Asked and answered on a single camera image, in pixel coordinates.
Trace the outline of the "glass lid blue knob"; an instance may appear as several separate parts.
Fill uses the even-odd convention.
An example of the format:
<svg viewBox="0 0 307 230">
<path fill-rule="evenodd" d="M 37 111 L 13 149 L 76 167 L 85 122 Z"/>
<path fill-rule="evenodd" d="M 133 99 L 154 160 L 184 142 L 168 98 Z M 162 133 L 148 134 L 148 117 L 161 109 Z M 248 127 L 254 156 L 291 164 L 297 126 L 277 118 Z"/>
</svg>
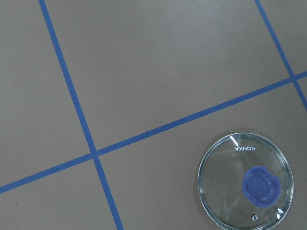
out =
<svg viewBox="0 0 307 230">
<path fill-rule="evenodd" d="M 269 139 L 234 133 L 205 152 L 197 175 L 201 204 L 224 230 L 271 230 L 286 216 L 294 195 L 289 162 Z"/>
</svg>

